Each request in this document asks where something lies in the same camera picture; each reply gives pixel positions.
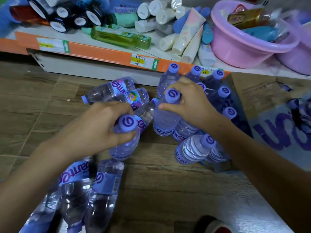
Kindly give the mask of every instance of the wooden floor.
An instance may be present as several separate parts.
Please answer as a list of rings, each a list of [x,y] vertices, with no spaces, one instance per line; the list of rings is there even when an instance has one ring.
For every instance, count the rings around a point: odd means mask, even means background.
[[[103,82],[0,62],[0,180],[88,109],[81,96]],[[155,97],[155,87],[146,89]],[[175,147],[171,137],[156,135],[152,126],[142,134],[125,162],[111,231],[186,233],[200,216],[209,214],[236,232],[292,232],[242,173],[215,174],[200,164],[183,166],[174,158]]]

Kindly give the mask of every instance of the green arrow sticker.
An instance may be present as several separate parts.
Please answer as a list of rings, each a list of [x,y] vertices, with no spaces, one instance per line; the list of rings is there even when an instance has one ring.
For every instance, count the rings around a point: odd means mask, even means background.
[[[64,46],[64,51],[65,53],[71,53],[70,48],[69,48],[69,42],[66,40],[63,40],[63,46]]]
[[[152,64],[152,70],[156,70],[158,68],[159,59],[154,59]]]

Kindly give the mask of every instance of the plastic water bottle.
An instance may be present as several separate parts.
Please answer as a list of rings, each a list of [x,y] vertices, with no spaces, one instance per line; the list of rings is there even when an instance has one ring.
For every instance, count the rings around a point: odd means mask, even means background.
[[[237,112],[234,108],[227,107],[224,109],[222,114],[232,120],[236,117]],[[220,163],[227,161],[228,159],[230,159],[230,156],[224,151],[222,146],[217,143],[216,146],[212,148],[208,156],[206,156],[205,159],[201,161],[201,164],[207,165],[209,163]]]
[[[226,101],[226,97],[231,93],[230,89],[227,87],[220,87],[217,91],[209,93],[206,95],[209,102],[216,108],[218,112],[221,112],[221,108]]]
[[[201,72],[202,72],[202,68],[200,66],[195,65],[192,67],[191,71],[185,75],[185,77],[189,78],[191,81],[195,83],[198,83],[200,82]]]
[[[203,83],[197,83],[200,85],[205,92],[206,86]],[[190,137],[197,133],[199,129],[188,122],[186,122],[183,118],[180,118],[174,132],[173,132],[173,138],[177,142],[182,142],[187,137]]]
[[[114,127],[115,133],[136,131],[136,136],[128,143],[121,144],[109,149],[111,156],[116,160],[126,160],[136,149],[139,142],[139,129],[136,118],[133,115],[123,114],[119,117],[117,125]]]
[[[216,141],[209,135],[193,135],[181,142],[175,149],[175,158],[181,164],[203,160],[215,147]]]
[[[154,111],[154,131],[160,136],[169,136],[173,133],[180,120],[180,115],[171,111],[159,110],[161,103],[179,104],[180,93],[175,88],[170,88],[162,95]]]
[[[224,77],[225,73],[222,70],[216,70],[212,75],[207,76],[203,79],[203,83],[206,88],[212,90],[218,90],[221,84],[221,79]]]
[[[127,102],[132,106],[132,109],[137,109],[146,102],[149,102],[149,95],[146,89],[138,88],[136,90],[114,96],[107,101]]]
[[[60,176],[61,212],[68,224],[68,233],[82,230],[89,197],[89,177],[89,157],[73,163]]]
[[[60,191],[58,185],[49,189],[41,203],[32,212],[20,233],[45,233],[48,231],[56,212]]]
[[[169,69],[164,74],[162,74],[157,91],[158,99],[163,95],[165,89],[167,89],[169,85],[179,80],[178,70],[179,66],[175,63],[171,63],[169,65]]]
[[[134,111],[140,134],[142,134],[152,121],[157,102],[158,99],[153,98],[150,102],[147,102]]]
[[[106,229],[118,197],[124,169],[120,161],[100,162],[84,218],[86,233],[102,233]]]
[[[111,97],[134,89],[135,85],[133,79],[130,77],[119,78],[93,88],[93,90],[91,90],[86,96],[82,96],[82,100],[85,104],[97,101],[107,101]]]

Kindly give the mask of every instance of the yellow price label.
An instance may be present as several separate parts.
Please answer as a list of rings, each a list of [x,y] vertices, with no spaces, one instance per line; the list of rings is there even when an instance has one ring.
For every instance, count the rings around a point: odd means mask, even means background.
[[[144,64],[145,63],[145,59],[142,58],[142,57],[139,57],[139,56],[137,56],[137,58],[136,57],[131,57],[131,61],[137,62],[137,63],[140,63],[140,64]]]
[[[50,47],[50,48],[54,47],[54,45],[52,43],[39,43],[39,46],[41,46],[41,47]]]
[[[210,72],[208,70],[202,70],[201,74],[209,74]]]

